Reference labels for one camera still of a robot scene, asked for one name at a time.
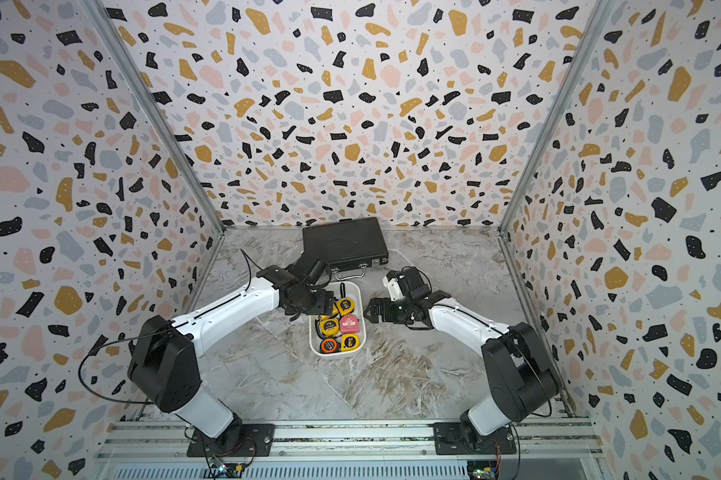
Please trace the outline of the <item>pink tape measure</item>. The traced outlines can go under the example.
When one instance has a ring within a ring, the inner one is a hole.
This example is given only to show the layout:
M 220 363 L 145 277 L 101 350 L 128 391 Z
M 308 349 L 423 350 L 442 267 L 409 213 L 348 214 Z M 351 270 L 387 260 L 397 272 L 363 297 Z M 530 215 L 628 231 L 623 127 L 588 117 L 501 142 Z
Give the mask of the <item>pink tape measure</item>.
M 340 325 L 340 333 L 342 333 L 342 335 L 359 334 L 362 323 L 358 320 L 358 317 L 348 314 L 340 318 L 338 325 Z

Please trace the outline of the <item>white plastic storage tray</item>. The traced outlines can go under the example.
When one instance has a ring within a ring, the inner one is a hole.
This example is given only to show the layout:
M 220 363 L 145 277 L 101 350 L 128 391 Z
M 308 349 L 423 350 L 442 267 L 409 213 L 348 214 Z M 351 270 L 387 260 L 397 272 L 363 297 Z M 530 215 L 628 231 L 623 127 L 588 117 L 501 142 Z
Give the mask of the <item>white plastic storage tray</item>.
M 364 302 L 360 287 L 354 282 L 328 284 L 328 314 L 308 318 L 308 344 L 318 357 L 338 359 L 354 355 L 366 343 Z

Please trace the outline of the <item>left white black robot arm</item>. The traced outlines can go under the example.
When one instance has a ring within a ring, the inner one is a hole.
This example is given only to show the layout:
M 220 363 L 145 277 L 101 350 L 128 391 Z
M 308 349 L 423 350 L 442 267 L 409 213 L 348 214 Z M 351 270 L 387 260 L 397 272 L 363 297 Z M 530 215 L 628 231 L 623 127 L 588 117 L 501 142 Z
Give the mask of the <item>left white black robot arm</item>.
M 128 379 L 160 411 L 174 414 L 210 439 L 232 431 L 236 414 L 202 385 L 198 360 L 254 318 L 282 309 L 294 317 L 330 315 L 334 293 L 270 266 L 248 284 L 207 306 L 166 320 L 157 315 L 144 322 Z

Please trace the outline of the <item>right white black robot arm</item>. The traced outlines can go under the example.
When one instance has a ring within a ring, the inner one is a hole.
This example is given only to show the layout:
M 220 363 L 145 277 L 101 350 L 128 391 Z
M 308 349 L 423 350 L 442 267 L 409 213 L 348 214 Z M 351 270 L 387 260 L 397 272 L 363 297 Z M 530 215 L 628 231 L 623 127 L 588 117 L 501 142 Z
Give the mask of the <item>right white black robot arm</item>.
M 507 325 L 482 316 L 443 290 L 418 268 L 390 271 L 388 296 L 369 301 L 364 318 L 410 330 L 437 330 L 482 356 L 489 394 L 461 416 L 464 441 L 477 444 L 551 405 L 560 380 L 538 332 L 530 324 Z

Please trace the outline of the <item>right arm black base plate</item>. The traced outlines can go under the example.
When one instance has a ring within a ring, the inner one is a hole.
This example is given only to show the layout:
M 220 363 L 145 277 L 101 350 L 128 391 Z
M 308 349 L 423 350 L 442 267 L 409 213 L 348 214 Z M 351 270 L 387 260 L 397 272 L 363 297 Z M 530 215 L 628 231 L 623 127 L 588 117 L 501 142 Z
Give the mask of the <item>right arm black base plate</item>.
M 482 435 L 468 421 L 437 422 L 433 433 L 438 455 L 513 455 L 518 450 L 509 426 Z

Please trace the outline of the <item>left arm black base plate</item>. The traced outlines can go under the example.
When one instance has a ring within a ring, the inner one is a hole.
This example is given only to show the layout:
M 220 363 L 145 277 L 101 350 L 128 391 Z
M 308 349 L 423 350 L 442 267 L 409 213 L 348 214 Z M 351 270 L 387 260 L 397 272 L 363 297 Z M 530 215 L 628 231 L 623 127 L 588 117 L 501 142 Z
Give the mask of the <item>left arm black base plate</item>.
M 276 425 L 270 423 L 234 422 L 218 438 L 194 430 L 186 456 L 200 459 L 268 457 L 275 433 Z

